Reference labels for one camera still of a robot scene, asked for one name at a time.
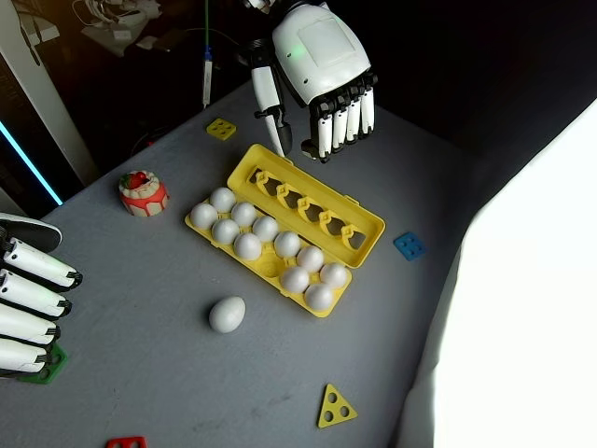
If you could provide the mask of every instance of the gray table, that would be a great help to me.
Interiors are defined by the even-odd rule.
[[[334,312],[318,319],[183,222],[251,144],[268,144],[256,107],[242,86],[47,216],[64,236],[54,255],[85,274],[60,321],[70,359],[51,385],[0,382],[1,446],[102,447],[135,434],[150,448],[388,443],[459,243],[449,216],[460,151],[378,108],[376,132],[331,163],[292,154],[387,225]],[[289,109],[297,147],[307,118]],[[203,130],[215,117],[238,126],[228,142]],[[164,213],[126,213],[117,182],[131,169],[165,182]],[[392,244],[405,231],[430,249],[414,262]],[[244,297],[246,317],[216,334],[206,316],[228,295]],[[359,416],[320,430],[327,383]]]

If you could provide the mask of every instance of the white egg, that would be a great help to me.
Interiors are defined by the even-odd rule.
[[[212,195],[209,197],[209,203],[215,207],[220,213],[228,213],[232,210],[232,206],[236,203],[236,198],[231,189],[221,187],[215,189]]]
[[[321,281],[333,288],[343,287],[348,280],[348,271],[339,263],[331,263],[324,266],[319,273]]]
[[[245,310],[244,300],[240,297],[222,299],[209,313],[209,325],[219,333],[230,333],[243,322]]]
[[[305,292],[305,301],[315,311],[324,311],[332,306],[334,292],[329,285],[324,283],[311,285]]]
[[[269,243],[278,234],[278,222],[273,217],[259,217],[253,223],[253,233],[259,237],[263,243]]]
[[[309,273],[300,266],[294,266],[284,271],[280,284],[288,292],[304,292],[309,285]]]
[[[232,207],[232,219],[241,227],[252,226],[257,217],[257,210],[251,203],[237,203]]]
[[[242,259],[261,257],[261,240],[254,233],[241,233],[234,240],[234,253]]]
[[[295,257],[300,250],[300,239],[293,231],[278,233],[273,242],[273,248],[278,257]]]
[[[298,252],[297,265],[302,266],[309,273],[318,273],[324,265],[324,253],[314,245],[303,247]]]
[[[210,229],[217,221],[217,210],[209,203],[198,203],[190,211],[190,222],[198,229]]]
[[[232,219],[220,219],[212,227],[212,236],[222,245],[231,245],[240,231]]]

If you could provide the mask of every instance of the white robotic hand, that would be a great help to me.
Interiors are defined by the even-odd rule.
[[[60,337],[54,321],[72,307],[58,292],[82,281],[74,268],[45,253],[61,240],[54,226],[0,213],[0,376],[40,372],[51,362],[49,346]]]
[[[244,0],[248,7],[277,13],[280,23],[268,41],[254,42],[252,78],[260,110],[276,152],[292,148],[290,127],[276,82],[276,65],[293,96],[311,113],[311,139],[305,155],[327,162],[375,127],[373,85],[377,77],[352,30],[325,3],[299,0]]]

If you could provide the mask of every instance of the blue block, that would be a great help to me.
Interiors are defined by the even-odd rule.
[[[408,261],[413,261],[414,259],[417,259],[427,251],[423,243],[421,243],[421,240],[419,240],[419,238],[417,238],[417,235],[415,235],[411,231],[405,233],[402,236],[398,236],[394,240],[394,245],[396,246],[396,249],[398,249],[400,253],[404,255],[404,258]]]

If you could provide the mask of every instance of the dark wall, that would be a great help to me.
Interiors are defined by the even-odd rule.
[[[376,102],[466,149],[483,201],[597,96],[597,2],[328,3],[380,75]]]

